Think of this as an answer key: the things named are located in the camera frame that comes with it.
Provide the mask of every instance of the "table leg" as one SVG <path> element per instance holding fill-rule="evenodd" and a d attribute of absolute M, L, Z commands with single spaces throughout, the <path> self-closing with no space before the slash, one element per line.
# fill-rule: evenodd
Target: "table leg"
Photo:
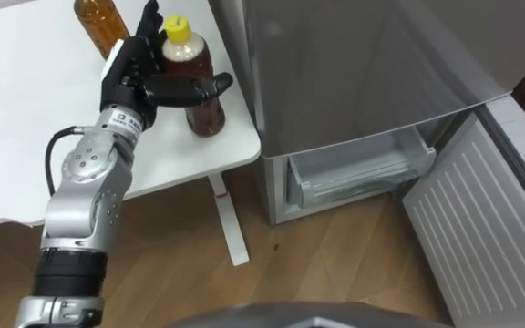
<path fill-rule="evenodd" d="M 226 237 L 226 244 L 228 245 L 228 252 L 232 259 L 234 266 L 248 262 L 249 256 L 242 237 L 241 226 L 234 211 L 234 205 L 230 197 L 230 192 L 226 190 L 226 185 L 222 179 L 221 173 L 208 176 L 212 189 L 214 190 L 214 197 L 216 198 L 216 207 L 220 215 L 222 229 L 224 230 L 224 237 Z"/>

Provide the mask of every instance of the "sauce bottle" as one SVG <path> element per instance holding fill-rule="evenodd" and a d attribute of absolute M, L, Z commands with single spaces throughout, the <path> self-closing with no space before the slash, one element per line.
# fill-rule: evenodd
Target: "sauce bottle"
<path fill-rule="evenodd" d="M 192 77 L 213 77 L 210 50 L 203 37 L 192 33 L 186 17 L 173 15 L 164 23 L 168 36 L 163 43 L 165 69 L 168 74 Z M 186 108 L 191 130 L 199 136 L 211 137 L 224 127 L 226 117 L 218 99 L 201 106 Z"/>
<path fill-rule="evenodd" d="M 112 0 L 75 0 L 74 11 L 103 58 L 129 31 Z"/>

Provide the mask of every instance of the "yellow bottle cap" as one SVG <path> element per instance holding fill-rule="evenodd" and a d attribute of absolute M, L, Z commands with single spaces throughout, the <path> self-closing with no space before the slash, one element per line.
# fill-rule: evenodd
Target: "yellow bottle cap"
<path fill-rule="evenodd" d="M 171 41 L 183 42 L 190 39 L 190 24 L 185 16 L 171 15 L 163 24 L 163 28 Z"/>

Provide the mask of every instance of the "white table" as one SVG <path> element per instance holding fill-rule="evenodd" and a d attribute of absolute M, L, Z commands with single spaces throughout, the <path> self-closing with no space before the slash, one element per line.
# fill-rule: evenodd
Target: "white table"
<path fill-rule="evenodd" d="M 134 33 L 145 1 L 115 2 Z M 43 222 L 49 200 L 47 142 L 62 128 L 93 125 L 98 118 L 104 61 L 72 5 L 73 0 L 37 0 L 0 9 L 0 222 Z M 216 72 L 234 75 L 206 0 L 161 0 L 160 13 L 186 15 L 192 29 L 207 40 Z M 209 177 L 219 196 L 216 203 L 232 262 L 238 265 L 249 260 L 248 253 L 221 172 L 254 161 L 260 140 L 237 83 L 221 96 L 221 103 L 226 124 L 212 138 L 194 135 L 183 109 L 159 108 L 153 128 L 143 133 L 135 151 L 126 198 Z M 60 163 L 77 141 L 78 137 L 64 138 L 55 147 L 56 186 Z"/>

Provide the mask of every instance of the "black cable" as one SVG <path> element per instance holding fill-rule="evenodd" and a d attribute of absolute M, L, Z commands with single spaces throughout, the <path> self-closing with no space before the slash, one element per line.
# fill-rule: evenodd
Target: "black cable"
<path fill-rule="evenodd" d="M 54 181 L 52 180 L 52 169 L 50 168 L 50 160 L 52 159 L 52 149 L 54 149 L 56 141 L 60 140 L 63 137 L 76 134 L 75 129 L 76 127 L 61 129 L 57 133 L 55 133 L 54 136 L 52 136 L 50 141 L 47 143 L 45 165 L 47 189 L 48 191 L 50 191 L 50 196 L 54 195 L 54 193 L 56 192 L 56 190 L 54 189 Z"/>

